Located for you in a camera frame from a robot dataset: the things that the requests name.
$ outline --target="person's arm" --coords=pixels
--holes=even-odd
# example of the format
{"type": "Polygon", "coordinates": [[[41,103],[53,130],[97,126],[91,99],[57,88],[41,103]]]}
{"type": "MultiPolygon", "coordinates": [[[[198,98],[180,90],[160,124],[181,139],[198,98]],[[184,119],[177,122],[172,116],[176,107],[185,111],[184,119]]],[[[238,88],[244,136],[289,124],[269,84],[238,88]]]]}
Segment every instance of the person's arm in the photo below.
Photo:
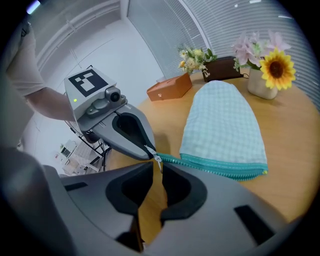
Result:
{"type": "Polygon", "coordinates": [[[45,87],[25,97],[36,111],[48,118],[75,121],[66,95],[45,87]]]}
{"type": "Polygon", "coordinates": [[[11,84],[42,115],[52,119],[74,121],[67,96],[45,87],[37,67],[35,35],[31,27],[28,30],[29,33],[23,37],[6,70],[11,84]]]}

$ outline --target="zipper pull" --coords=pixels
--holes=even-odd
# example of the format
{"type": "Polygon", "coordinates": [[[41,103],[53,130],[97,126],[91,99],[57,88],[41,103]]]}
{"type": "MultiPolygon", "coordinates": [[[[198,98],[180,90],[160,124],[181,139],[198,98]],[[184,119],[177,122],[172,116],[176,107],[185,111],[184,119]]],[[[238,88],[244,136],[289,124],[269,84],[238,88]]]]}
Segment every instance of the zipper pull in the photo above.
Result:
{"type": "Polygon", "coordinates": [[[156,160],[156,162],[158,163],[158,166],[159,166],[159,169],[160,169],[160,172],[162,173],[162,168],[161,168],[161,162],[162,162],[162,159],[160,156],[157,155],[157,152],[154,151],[151,147],[147,146],[147,145],[144,145],[146,147],[146,149],[153,155],[153,158],[154,160],[156,160]]]}

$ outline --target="white vase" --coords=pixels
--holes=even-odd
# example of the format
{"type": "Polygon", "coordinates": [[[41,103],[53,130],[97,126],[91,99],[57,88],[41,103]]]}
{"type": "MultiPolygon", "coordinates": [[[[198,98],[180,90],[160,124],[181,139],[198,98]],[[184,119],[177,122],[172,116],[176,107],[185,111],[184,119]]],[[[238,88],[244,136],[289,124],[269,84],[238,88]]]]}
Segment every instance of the white vase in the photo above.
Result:
{"type": "Polygon", "coordinates": [[[262,75],[262,71],[250,69],[248,91],[260,98],[272,100],[277,96],[278,89],[277,87],[272,89],[266,87],[266,80],[262,79],[262,75]]]}

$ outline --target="light blue pouch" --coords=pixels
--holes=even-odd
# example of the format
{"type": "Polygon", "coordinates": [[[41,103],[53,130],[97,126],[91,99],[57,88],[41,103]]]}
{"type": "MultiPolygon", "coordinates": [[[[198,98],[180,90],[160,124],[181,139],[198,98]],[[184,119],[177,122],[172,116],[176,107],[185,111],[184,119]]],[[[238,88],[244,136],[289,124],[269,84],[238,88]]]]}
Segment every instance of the light blue pouch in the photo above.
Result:
{"type": "Polygon", "coordinates": [[[193,167],[238,181],[268,173],[256,117],[233,84],[211,81],[194,96],[180,157],[157,153],[164,162],[193,167]]]}

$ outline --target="orange box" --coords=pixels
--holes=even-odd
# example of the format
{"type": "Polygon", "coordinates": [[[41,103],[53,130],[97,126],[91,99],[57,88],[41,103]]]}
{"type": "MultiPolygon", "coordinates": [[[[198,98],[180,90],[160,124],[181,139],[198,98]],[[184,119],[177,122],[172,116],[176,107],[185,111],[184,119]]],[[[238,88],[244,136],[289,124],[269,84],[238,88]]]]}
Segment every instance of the orange box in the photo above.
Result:
{"type": "Polygon", "coordinates": [[[185,95],[191,87],[192,83],[190,76],[188,73],[185,73],[181,76],[177,76],[163,82],[158,82],[154,86],[150,87],[146,93],[152,102],[178,99],[185,95]]]}

